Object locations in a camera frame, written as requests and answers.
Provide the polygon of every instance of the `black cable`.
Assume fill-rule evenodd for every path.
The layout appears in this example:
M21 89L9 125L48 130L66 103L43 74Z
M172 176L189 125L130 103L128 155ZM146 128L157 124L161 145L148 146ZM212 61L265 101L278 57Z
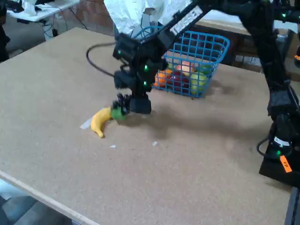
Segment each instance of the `black cable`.
M47 6L47 7L43 7L43 6L39 6L39 8L59 8L57 6ZM67 25L67 20L66 20L66 17L65 17L65 12L64 10L62 10L61 8L59 8L60 11L62 12L62 16L64 17L64 20L65 20L65 26L66 26L66 31L68 30L68 25Z
M267 159L279 159L279 157L271 157L270 155L267 155L267 154L265 154L265 153L263 153L263 152L261 152L261 151L259 150L259 147L260 147L263 143L265 143L267 140L269 140L269 137L266 137L265 139L261 140L261 141L257 144L257 146L256 146L257 152L258 152L259 154L261 154L263 157L267 158ZM290 144L290 151L284 155L285 157L290 156L290 155L292 154L292 152L293 152L292 145L291 145L291 143L289 143L289 144Z
M71 11L71 13L76 17L76 19L82 24L82 26L85 27L85 29L89 30L84 23L78 18L78 16L76 16L76 14L73 12L73 10L71 8L69 8L69 10Z
M46 34L48 37L50 37L50 38L53 38L54 36L50 36L50 35L48 35L46 32L48 32L49 30L51 30L52 28L53 28L53 26L52 26L52 23L50 23L50 24L45 24L44 23L44 25L41 25L41 27L47 27L47 26L49 26L50 25L50 28L48 29L48 30L44 30L44 34Z
M89 53L91 50L95 49L95 48L100 48L100 47L105 47L105 46L110 46L110 45L114 45L116 44L115 42L112 42L112 43L105 43L105 44L97 44L97 45L93 45L91 47L88 48L88 50L86 51L86 59L88 60L89 64L91 64L96 70L99 70L100 72L108 75L108 76L112 76L114 77L113 74L107 72L106 70L100 68L99 66L97 66L94 62L92 62L92 60L90 60L90 57L89 57Z

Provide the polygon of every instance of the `cork table surface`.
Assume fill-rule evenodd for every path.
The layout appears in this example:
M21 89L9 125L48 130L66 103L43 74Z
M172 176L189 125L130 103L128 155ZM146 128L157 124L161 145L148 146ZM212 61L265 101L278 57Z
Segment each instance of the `cork table surface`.
M100 139L80 126L117 91L85 52L112 41L73 29L0 64L0 178L83 225L282 225L290 188L258 174L263 74L220 65L197 100L154 90L151 115ZM112 52L91 58L113 72Z

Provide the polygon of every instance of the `red apple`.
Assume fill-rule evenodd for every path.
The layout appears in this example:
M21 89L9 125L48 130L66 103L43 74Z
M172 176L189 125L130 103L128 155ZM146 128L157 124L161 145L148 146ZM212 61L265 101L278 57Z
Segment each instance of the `red apple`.
M182 91L184 93L188 93L189 90L189 79L181 74L180 71L173 71L173 75L171 79L168 80L168 86L173 87L174 83L174 90L181 91L181 87L183 87Z

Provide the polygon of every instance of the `white table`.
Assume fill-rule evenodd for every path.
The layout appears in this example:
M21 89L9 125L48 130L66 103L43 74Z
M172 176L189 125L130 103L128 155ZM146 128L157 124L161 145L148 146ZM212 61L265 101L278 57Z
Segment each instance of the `white table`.
M27 20L31 22L39 22L40 20L45 20L46 23L42 23L45 39L49 40L53 34L51 29L51 23L48 18L62 10L70 8L79 3L80 0L55 0L54 2L45 3L44 5L36 5L41 8L41 11L37 11L37 14L30 16L24 11L20 13L14 13L13 11L8 10L7 14L16 19Z

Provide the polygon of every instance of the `floor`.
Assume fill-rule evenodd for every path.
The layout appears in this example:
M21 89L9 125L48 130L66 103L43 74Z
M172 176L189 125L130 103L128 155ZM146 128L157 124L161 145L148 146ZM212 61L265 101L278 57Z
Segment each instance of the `floor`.
M106 27L95 26L94 24L85 24L91 31L100 32L107 35L113 35L113 30ZM66 31L66 24L62 18L56 18L54 27L61 34ZM67 29L74 27L84 28L79 21L67 21ZM7 45L7 51L12 53L16 50L26 51L45 41L44 31L39 23L31 22L23 24L17 22L15 18L7 17L7 21L3 26L6 35L11 39Z

